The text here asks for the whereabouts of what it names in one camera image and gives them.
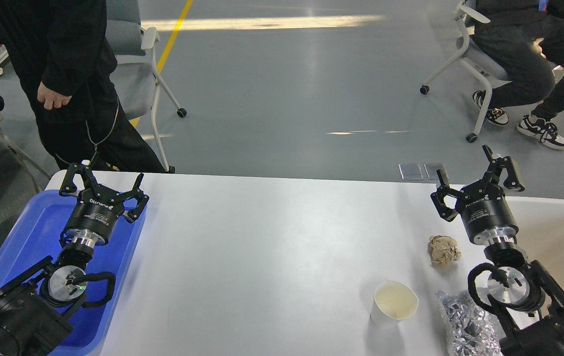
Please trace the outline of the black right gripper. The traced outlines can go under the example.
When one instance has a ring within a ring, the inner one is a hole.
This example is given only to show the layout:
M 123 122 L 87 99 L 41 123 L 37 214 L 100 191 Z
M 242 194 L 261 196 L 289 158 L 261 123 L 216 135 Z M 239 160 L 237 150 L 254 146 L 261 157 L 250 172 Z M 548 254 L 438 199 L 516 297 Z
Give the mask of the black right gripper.
M 523 192 L 525 187 L 517 173 L 515 160 L 494 153 L 488 145 L 483 145 L 482 149 L 489 165 L 481 180 L 458 191 L 450 187 L 445 171 L 437 170 L 440 185 L 431 194 L 431 200 L 445 221 L 451 222 L 460 214 L 469 240 L 474 245 L 516 242 L 519 228 L 506 203 L 504 188 Z M 458 211 L 446 205 L 447 196 L 456 198 Z

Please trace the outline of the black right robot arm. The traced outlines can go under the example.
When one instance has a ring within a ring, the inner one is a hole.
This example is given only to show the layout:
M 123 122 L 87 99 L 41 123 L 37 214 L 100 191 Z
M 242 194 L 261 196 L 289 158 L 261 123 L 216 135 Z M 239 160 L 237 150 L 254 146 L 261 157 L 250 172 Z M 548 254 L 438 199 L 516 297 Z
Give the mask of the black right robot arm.
M 524 185 L 510 156 L 482 148 L 489 162 L 482 178 L 455 190 L 438 170 L 440 185 L 431 200 L 443 220 L 461 217 L 470 242 L 484 247 L 487 261 L 469 272 L 468 291 L 501 323 L 502 354 L 564 356 L 564 291 L 517 245 L 517 222 L 505 199 L 505 188 L 524 191 Z

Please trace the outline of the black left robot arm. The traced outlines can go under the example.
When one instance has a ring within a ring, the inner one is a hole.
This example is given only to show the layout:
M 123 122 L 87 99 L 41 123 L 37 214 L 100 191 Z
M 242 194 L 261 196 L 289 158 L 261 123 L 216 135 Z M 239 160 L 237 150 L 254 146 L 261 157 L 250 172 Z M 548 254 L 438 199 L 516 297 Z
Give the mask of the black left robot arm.
M 149 197 L 72 164 L 37 194 L 0 250 L 0 356 L 87 354 L 110 324 Z

